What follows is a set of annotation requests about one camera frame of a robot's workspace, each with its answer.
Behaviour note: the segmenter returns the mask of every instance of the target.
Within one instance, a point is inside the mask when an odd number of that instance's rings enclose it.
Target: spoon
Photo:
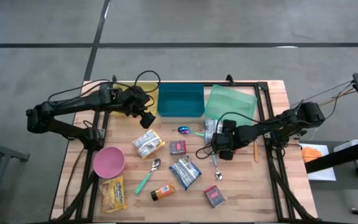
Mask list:
[[[194,132],[194,131],[190,130],[190,128],[187,127],[187,126],[180,126],[178,128],[178,131],[179,131],[180,134],[189,134],[189,133],[191,133],[191,134],[197,134],[197,135],[199,135],[201,137],[204,137],[204,134]]]
[[[222,174],[220,173],[220,171],[218,171],[218,163],[216,162],[216,155],[212,154],[212,160],[214,161],[214,166],[215,166],[215,177],[217,180],[221,180],[223,178]]]
[[[146,175],[146,177],[143,179],[143,181],[139,184],[139,186],[137,186],[136,190],[135,190],[135,194],[139,194],[140,191],[142,190],[143,186],[146,184],[147,180],[149,179],[149,177],[152,175],[152,172],[155,171],[156,169],[158,169],[158,167],[161,164],[161,160],[160,159],[155,159],[153,161],[152,164],[152,169],[150,170],[150,172]]]

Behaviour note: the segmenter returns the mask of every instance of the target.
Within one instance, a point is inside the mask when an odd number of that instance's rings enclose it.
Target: blue spoon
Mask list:
[[[190,134],[190,133],[191,133],[191,134],[197,134],[197,135],[199,135],[199,136],[201,136],[201,137],[204,137],[204,134],[194,132],[194,131],[190,130],[190,128],[187,127],[187,126],[180,126],[180,127],[178,128],[178,132],[179,132],[180,134]]]

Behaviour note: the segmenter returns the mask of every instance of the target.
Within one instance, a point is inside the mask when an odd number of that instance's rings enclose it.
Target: gray floor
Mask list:
[[[103,2],[0,0],[0,43],[92,42]],[[358,0],[112,0],[101,42],[358,42]],[[0,144],[31,153],[28,163],[9,165],[0,223],[47,220],[67,141],[28,133],[25,110],[80,85],[90,52],[0,49]],[[350,80],[358,72],[358,48],[99,49],[91,79],[114,74],[133,80],[146,69],[164,80],[222,80],[227,74],[237,80],[284,80],[296,103]],[[331,110],[332,105],[323,108],[325,114]],[[73,116],[61,120],[71,123]],[[358,96],[341,98],[313,139],[358,139]],[[358,223],[348,212],[358,207],[358,192],[313,189],[313,196],[320,218]]]

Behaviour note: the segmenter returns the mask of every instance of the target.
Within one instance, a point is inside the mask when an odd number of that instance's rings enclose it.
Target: wooden tabletop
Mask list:
[[[268,82],[270,97],[275,114],[280,114],[289,108],[284,82],[281,80]],[[86,91],[92,85],[83,88]],[[252,87],[230,87],[237,91],[254,95]],[[209,98],[211,87],[204,88],[205,102]],[[268,118],[265,97],[262,94],[265,117]],[[255,112],[254,119],[259,119],[259,112]],[[84,128],[83,120],[92,121],[94,112],[84,111],[77,113],[74,125]],[[254,146],[250,144],[237,151],[232,161],[218,159],[218,167],[223,175],[222,180],[216,180],[212,158],[197,159],[195,151],[204,146],[204,139],[197,135],[181,135],[177,131],[179,126],[189,126],[191,130],[203,132],[203,118],[162,118],[157,115],[150,128],[154,129],[163,141],[185,140],[190,159],[202,172],[187,191],[179,184],[168,167],[180,158],[171,156],[168,144],[151,154],[146,159],[141,159],[136,153],[132,141],[144,134],[147,130],[139,124],[139,118],[127,118],[110,115],[108,129],[106,131],[105,146],[118,147],[125,154],[126,164],[122,172],[124,178],[125,201],[128,206],[124,210],[114,213],[101,211],[101,193],[96,199],[93,221],[94,222],[274,222],[277,216],[274,207],[273,193],[270,183],[269,170],[266,161],[264,142],[259,137],[256,142],[259,148],[259,162],[254,162]],[[74,162],[83,146],[78,141],[72,141],[68,145],[62,175],[58,185],[55,203],[51,218],[62,214],[63,196],[67,186],[70,172]],[[83,152],[75,173],[73,175],[68,195],[67,204],[74,199],[81,184],[83,169],[85,166],[85,154]],[[160,168],[152,174],[149,181],[139,195],[134,193],[136,187],[149,172],[152,161],[161,158]],[[317,216],[313,202],[313,196],[306,174],[301,151],[297,146],[286,148],[284,157],[288,181],[295,197],[306,210]],[[154,202],[150,192],[173,183],[176,192],[166,198]],[[204,190],[217,185],[226,202],[217,208],[212,208],[207,201]],[[88,192],[85,198],[83,216],[86,216],[89,200]],[[283,212],[287,214],[285,200],[280,190],[280,200]]]

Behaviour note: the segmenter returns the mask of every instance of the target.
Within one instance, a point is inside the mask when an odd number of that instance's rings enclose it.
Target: teal plastic bin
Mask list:
[[[205,108],[205,116],[219,119],[226,112],[236,112],[254,118],[257,99],[230,88],[213,85]],[[251,125],[252,121],[236,114],[227,114],[224,119],[237,121],[237,125]]]

